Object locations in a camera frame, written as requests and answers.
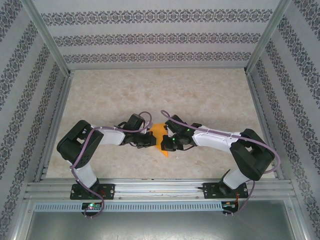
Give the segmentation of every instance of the patterned wallpaper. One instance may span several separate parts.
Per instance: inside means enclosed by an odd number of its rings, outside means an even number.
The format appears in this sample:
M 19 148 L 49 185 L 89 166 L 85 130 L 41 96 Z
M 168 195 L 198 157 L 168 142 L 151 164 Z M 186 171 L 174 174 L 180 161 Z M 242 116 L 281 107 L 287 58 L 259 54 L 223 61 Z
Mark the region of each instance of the patterned wallpaper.
M 244 67 L 279 0 L 34 3 L 75 70 Z
M 19 0 L 0 0 L 0 240 L 38 170 L 64 75 Z
M 269 133 L 311 239 L 320 239 L 320 8 L 294 0 L 251 72 Z

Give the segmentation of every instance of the orange object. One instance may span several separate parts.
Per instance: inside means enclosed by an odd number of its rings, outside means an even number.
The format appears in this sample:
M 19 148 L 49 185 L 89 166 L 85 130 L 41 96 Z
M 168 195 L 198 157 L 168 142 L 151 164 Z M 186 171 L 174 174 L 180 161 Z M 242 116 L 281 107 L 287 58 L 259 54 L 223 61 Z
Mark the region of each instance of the orange object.
M 156 123 L 153 124 L 150 131 L 153 132 L 153 136 L 156 138 L 156 148 L 160 150 L 166 157 L 169 156 L 168 151 L 161 150 L 161 142 L 163 140 L 164 135 L 168 135 L 167 131 L 165 130 L 165 124 L 164 123 Z

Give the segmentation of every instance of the orange cloth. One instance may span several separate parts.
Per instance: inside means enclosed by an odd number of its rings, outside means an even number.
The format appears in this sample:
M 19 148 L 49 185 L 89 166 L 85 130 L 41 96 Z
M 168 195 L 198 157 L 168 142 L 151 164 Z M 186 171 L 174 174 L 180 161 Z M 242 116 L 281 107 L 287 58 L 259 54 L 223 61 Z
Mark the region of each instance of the orange cloth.
M 156 123 L 153 124 L 150 131 L 153 132 L 153 136 L 156 138 L 156 148 L 160 150 L 166 157 L 169 156 L 168 151 L 163 151 L 161 150 L 161 142 L 164 139 L 164 135 L 168 135 L 167 131 L 164 128 L 165 124 L 164 123 Z

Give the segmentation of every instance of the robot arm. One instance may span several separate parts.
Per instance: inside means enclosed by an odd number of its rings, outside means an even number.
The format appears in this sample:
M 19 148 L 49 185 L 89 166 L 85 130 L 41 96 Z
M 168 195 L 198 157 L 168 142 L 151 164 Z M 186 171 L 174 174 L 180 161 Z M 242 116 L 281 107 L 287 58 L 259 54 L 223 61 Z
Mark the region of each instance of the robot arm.
M 180 123 L 184 123 L 177 115 L 172 116 L 172 118 Z M 213 129 L 198 123 L 193 123 L 191 126 L 201 128 L 202 131 L 194 130 L 168 120 L 165 123 L 168 135 L 163 136 L 161 148 L 165 151 L 183 151 L 184 145 L 191 145 L 193 147 L 205 146 L 232 154 L 237 167 L 229 170 L 219 183 L 220 191 L 225 195 L 248 180 L 258 181 L 275 158 L 275 155 L 263 146 L 237 138 L 237 136 L 245 137 L 264 143 L 255 131 L 251 129 L 234 133 L 214 130 L 214 132 L 228 135 L 223 136 L 209 132 L 209 130 Z
M 95 130 L 88 141 L 80 161 L 73 170 L 75 177 L 87 188 L 93 192 L 97 192 L 99 179 L 94 174 L 89 163 L 97 147 L 105 144 L 125 145 L 131 143 L 138 149 L 154 146 L 156 145 L 156 138 L 153 136 L 152 131 L 147 131 L 147 129 L 141 132 L 121 131 L 136 131 L 142 129 L 145 124 L 145 120 L 141 116 L 133 114 L 127 122 L 120 123 L 114 129 L 102 128 Z M 80 120 L 58 143 L 57 151 L 70 166 L 75 164 L 84 146 L 84 141 L 94 127 L 85 120 Z

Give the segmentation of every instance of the beige marble surface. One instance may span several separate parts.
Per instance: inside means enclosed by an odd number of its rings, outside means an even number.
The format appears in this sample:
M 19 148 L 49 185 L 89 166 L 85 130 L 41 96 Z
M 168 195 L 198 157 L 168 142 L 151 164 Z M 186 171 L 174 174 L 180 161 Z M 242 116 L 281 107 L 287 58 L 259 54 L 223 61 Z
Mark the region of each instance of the beige marble surface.
M 164 123 L 162 109 L 189 124 L 228 132 L 251 128 L 262 136 L 243 69 L 77 70 L 46 177 L 73 177 L 56 146 L 79 120 L 114 126 L 133 113 L 148 111 L 154 123 Z M 90 164 L 98 178 L 135 179 L 218 179 L 236 166 L 231 154 L 209 147 L 169 152 L 166 158 L 156 147 L 136 149 L 130 145 L 101 145 Z

